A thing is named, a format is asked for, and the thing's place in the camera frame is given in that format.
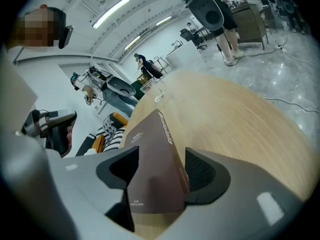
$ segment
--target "white sneaker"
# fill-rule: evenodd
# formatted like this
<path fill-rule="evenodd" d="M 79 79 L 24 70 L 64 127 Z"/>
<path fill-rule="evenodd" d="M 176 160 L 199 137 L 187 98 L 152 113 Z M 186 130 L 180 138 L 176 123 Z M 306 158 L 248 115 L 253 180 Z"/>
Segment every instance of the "white sneaker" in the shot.
<path fill-rule="evenodd" d="M 245 54 L 242 52 L 242 51 L 240 51 L 240 50 L 238 50 L 237 52 L 233 52 L 233 57 L 235 58 L 235 59 L 239 59 L 239 58 L 241 58 L 241 57 L 243 57 Z"/>
<path fill-rule="evenodd" d="M 234 61 L 233 61 L 232 58 L 226 58 L 226 59 L 224 60 L 224 63 L 225 63 L 228 67 L 234 65 Z"/>

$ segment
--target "white wall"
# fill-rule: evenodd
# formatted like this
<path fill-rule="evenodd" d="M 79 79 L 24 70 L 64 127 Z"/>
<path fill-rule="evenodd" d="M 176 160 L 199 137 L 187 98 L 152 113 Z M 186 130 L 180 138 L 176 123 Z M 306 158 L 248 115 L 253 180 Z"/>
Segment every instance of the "white wall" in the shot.
<path fill-rule="evenodd" d="M 129 80 L 134 82 L 139 76 L 139 74 L 136 73 L 138 64 L 134 58 L 135 53 L 145 56 L 147 60 L 154 60 L 155 56 L 163 56 L 165 59 L 166 55 L 173 49 L 171 46 L 172 43 L 176 40 L 182 41 L 184 44 L 187 42 L 180 36 L 180 30 L 187 28 L 187 23 L 190 21 L 189 16 L 190 15 L 186 15 L 181 19 L 177 19 L 172 24 L 151 36 L 143 44 L 130 51 L 130 55 L 121 63 L 122 70 L 125 71 Z"/>
<path fill-rule="evenodd" d="M 38 110 L 55 111 L 70 109 L 77 112 L 77 119 L 72 131 L 72 149 L 68 157 L 75 156 L 89 133 L 95 133 L 105 116 L 117 109 L 108 105 L 100 117 L 95 116 L 92 107 L 85 103 L 83 95 L 78 95 L 70 83 L 70 78 L 62 71 L 59 64 L 89 63 L 90 58 L 80 56 L 50 56 L 19 61 L 18 73 L 36 93 L 35 106 Z"/>

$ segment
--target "ceiling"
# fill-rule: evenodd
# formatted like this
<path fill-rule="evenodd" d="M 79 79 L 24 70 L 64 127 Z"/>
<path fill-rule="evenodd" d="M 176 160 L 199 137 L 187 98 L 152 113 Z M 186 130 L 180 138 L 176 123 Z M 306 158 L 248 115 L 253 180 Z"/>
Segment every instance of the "ceiling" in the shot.
<path fill-rule="evenodd" d="M 34 10 L 42 4 L 57 7 L 67 14 L 67 25 L 74 26 L 64 52 L 74 51 L 121 60 L 127 53 L 124 48 L 137 36 L 143 32 L 141 37 L 150 35 L 160 27 L 156 27 L 157 22 L 169 16 L 172 16 L 172 20 L 181 17 L 186 10 L 181 0 L 130 0 L 94 29 L 92 25 L 95 21 L 118 1 L 30 0 L 21 13 Z"/>

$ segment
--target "bare leg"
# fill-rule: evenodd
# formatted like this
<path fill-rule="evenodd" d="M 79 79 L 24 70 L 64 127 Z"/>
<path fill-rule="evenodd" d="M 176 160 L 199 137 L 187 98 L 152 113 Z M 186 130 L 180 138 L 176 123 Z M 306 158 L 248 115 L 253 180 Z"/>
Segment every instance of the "bare leg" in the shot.
<path fill-rule="evenodd" d="M 218 45 L 220 46 L 220 49 L 223 51 L 225 58 L 227 60 L 230 60 L 231 55 L 230 55 L 229 46 L 228 46 L 227 40 L 225 38 L 225 35 L 221 34 L 221 35 L 217 36 L 216 41 L 217 41 Z"/>
<path fill-rule="evenodd" d="M 238 51 L 238 41 L 236 31 L 234 29 L 225 29 L 224 30 L 225 36 L 228 41 L 231 43 L 233 51 L 236 53 Z"/>

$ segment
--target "brown box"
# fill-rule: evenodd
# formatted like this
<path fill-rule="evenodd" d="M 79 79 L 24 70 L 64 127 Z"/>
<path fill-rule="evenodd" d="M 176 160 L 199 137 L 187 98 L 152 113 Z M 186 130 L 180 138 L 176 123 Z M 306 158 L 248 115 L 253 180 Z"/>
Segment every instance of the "brown box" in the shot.
<path fill-rule="evenodd" d="M 139 146 L 139 166 L 127 188 L 131 212 L 182 211 L 189 179 L 162 113 L 149 114 L 128 133 L 124 146 Z"/>

